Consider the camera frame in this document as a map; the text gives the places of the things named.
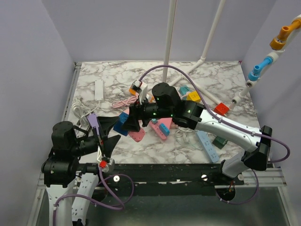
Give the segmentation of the dark blue cube socket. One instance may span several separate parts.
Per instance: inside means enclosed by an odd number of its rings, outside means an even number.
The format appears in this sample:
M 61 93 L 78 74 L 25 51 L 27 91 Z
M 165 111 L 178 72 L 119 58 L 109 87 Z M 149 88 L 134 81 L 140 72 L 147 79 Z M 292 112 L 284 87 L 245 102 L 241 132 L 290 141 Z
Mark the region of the dark blue cube socket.
M 123 112 L 119 115 L 117 123 L 114 125 L 113 130 L 121 135 L 127 136 L 128 130 L 122 129 L 124 122 L 128 119 L 128 114 Z

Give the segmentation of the purple power strip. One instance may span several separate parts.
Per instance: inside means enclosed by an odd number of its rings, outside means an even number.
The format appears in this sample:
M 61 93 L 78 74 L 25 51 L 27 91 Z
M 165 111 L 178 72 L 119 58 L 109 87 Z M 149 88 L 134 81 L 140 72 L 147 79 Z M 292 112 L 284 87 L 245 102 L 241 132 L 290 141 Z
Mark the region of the purple power strip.
M 87 120 L 90 123 L 90 126 L 92 129 L 95 131 L 96 135 L 99 136 L 99 124 L 98 124 L 98 119 L 95 113 L 91 113 L 90 115 L 87 116 Z

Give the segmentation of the pink triangular socket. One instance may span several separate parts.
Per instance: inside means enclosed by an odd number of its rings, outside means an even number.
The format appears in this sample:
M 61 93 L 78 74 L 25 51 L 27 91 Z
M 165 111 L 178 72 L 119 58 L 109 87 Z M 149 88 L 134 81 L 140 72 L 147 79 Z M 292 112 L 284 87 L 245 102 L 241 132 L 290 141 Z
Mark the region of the pink triangular socket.
M 172 118 L 162 118 L 162 119 L 153 119 L 150 121 L 149 125 L 154 130 L 162 140 L 166 140 L 170 135 L 170 126 L 172 123 Z

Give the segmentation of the white power strip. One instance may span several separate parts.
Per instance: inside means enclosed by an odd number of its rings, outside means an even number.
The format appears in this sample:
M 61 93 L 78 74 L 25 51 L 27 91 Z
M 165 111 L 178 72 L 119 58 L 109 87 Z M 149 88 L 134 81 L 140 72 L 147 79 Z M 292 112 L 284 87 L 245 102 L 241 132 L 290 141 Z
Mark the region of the white power strip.
M 103 101 L 104 99 L 104 82 L 103 80 L 95 81 L 95 101 Z

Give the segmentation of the light blue power strip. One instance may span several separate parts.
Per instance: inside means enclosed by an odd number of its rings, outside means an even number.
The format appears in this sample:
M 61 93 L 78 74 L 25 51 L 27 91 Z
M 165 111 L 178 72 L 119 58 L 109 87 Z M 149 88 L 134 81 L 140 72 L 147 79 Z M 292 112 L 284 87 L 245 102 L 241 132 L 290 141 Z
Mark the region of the light blue power strip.
M 220 158 L 213 147 L 208 135 L 204 131 L 197 130 L 196 132 L 199 142 L 211 163 L 217 163 Z

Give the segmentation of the dark green cube socket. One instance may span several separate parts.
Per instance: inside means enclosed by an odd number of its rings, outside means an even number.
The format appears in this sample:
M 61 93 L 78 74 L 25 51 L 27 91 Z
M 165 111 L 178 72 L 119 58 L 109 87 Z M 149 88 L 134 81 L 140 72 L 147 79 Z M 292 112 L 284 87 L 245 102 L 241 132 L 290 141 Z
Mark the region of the dark green cube socket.
M 227 144 L 227 142 L 228 142 L 228 140 L 226 140 L 222 137 L 216 136 L 215 139 L 213 140 L 212 144 L 219 149 L 223 149 L 225 147 L 225 145 Z

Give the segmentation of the red cube socket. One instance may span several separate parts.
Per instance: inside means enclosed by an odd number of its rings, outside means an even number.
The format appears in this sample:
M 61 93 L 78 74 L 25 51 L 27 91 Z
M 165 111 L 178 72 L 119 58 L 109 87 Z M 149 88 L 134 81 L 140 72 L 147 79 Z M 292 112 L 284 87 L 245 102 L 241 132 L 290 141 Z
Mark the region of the red cube socket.
M 230 109 L 228 106 L 226 106 L 224 103 L 219 103 L 215 108 L 214 108 L 214 112 L 218 115 L 221 116 L 228 116 Z

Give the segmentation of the pink square socket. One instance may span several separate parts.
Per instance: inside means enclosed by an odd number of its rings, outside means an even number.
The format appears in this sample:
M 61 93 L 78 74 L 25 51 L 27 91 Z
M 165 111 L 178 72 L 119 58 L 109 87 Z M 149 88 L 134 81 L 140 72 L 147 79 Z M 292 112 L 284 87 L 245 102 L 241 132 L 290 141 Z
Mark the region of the pink square socket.
M 143 128 L 140 128 L 139 132 L 130 131 L 128 135 L 135 141 L 140 142 L 145 136 L 145 131 Z

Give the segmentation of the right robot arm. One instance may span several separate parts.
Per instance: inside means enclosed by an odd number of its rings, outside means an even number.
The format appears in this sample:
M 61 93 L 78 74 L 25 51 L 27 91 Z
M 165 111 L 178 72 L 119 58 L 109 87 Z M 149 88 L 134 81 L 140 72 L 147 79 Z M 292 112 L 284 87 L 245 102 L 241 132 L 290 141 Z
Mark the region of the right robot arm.
M 209 132 L 240 146 L 244 151 L 223 161 L 221 170 L 216 173 L 217 181 L 223 185 L 247 169 L 267 169 L 272 135 L 270 127 L 248 127 L 227 119 L 201 103 L 181 99 L 175 87 L 165 82 L 152 88 L 154 101 L 150 103 L 147 87 L 139 80 L 132 83 L 131 89 L 138 94 L 138 100 L 129 106 L 129 115 L 122 129 L 138 132 L 152 119 L 171 118 L 180 127 Z

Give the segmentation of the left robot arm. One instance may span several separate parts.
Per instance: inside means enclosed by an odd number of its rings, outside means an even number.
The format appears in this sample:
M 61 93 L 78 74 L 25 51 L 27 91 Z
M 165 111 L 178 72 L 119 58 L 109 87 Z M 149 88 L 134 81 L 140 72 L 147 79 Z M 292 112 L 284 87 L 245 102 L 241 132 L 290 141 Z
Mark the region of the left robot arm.
M 109 132 L 119 117 L 88 117 L 93 134 L 70 121 L 53 127 L 52 148 L 43 163 L 44 184 L 49 200 L 49 225 L 85 226 L 87 211 L 96 186 L 104 182 L 104 173 L 115 168 L 112 152 L 120 135 Z

